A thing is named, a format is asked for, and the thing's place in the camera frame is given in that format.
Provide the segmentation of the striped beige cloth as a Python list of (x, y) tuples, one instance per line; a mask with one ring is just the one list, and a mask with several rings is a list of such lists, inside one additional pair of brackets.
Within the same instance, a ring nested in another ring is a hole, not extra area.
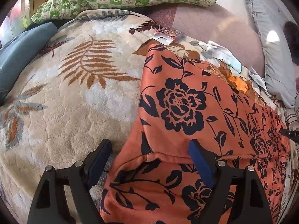
[(292, 108), (292, 109), (284, 108), (284, 115), (285, 115), (287, 128), (289, 130), (298, 130), (298, 128), (299, 128), (299, 124), (298, 124), (298, 117), (299, 117), (298, 97), (295, 100), (295, 107), (294, 108)]

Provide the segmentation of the grey pillow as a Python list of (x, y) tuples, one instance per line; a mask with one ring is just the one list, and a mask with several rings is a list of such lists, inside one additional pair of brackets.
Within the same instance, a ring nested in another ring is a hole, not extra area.
[(254, 20), (265, 59), (267, 91), (284, 103), (295, 107), (296, 85), (293, 62), (279, 17), (262, 0), (244, 0)]

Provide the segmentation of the white light-blue small garment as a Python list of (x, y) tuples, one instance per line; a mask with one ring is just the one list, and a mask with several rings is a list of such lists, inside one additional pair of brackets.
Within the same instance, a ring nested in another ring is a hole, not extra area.
[(224, 46), (221, 46), (213, 41), (208, 41), (208, 43), (199, 41), (198, 45), (203, 50), (205, 58), (214, 58), (232, 67), (239, 74), (242, 72), (242, 64), (236, 59), (232, 52)]

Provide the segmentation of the beige leaf-pattern fleece blanket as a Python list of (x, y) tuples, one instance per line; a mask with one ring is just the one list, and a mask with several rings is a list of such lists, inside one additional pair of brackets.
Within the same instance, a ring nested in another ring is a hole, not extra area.
[[(103, 138), (119, 155), (138, 119), (151, 45), (210, 63), (220, 79), (267, 105), (244, 76), (205, 59), (199, 48), (151, 39), (157, 29), (150, 18), (130, 11), (85, 11), (51, 39), (52, 52), (42, 52), (22, 71), (1, 107), (1, 198), (16, 221), (26, 222), (45, 165), (66, 167)], [(99, 211), (107, 177), (91, 191)]]

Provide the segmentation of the small red printed packet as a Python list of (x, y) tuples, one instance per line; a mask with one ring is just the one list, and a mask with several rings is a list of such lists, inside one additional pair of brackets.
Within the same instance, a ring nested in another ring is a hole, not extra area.
[(184, 33), (180, 30), (168, 26), (157, 30), (151, 38), (163, 45), (171, 45), (173, 42), (180, 39), (183, 34)]

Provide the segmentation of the orange black floral garment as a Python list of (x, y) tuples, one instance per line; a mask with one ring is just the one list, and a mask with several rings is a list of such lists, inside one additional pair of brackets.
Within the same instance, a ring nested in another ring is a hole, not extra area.
[(105, 223), (198, 223), (212, 190), (189, 155), (191, 140), (230, 167), (253, 166), (277, 223), (290, 152), (285, 125), (211, 69), (149, 47), (138, 119), (102, 193)]

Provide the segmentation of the mauve quilted bed sheet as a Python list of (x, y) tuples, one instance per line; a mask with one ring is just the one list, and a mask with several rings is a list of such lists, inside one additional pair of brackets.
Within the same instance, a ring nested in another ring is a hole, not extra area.
[(258, 33), (220, 5), (162, 4), (149, 7), (145, 14), (163, 27), (171, 25), (198, 41), (226, 47), (243, 66), (253, 67), (264, 77), (265, 59)]

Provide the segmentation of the blue folded cloth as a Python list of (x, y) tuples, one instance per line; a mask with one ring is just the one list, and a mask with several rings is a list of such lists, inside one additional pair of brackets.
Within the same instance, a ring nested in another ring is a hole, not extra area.
[(25, 31), (1, 48), (1, 104), (22, 70), (57, 33), (52, 23), (44, 23)]

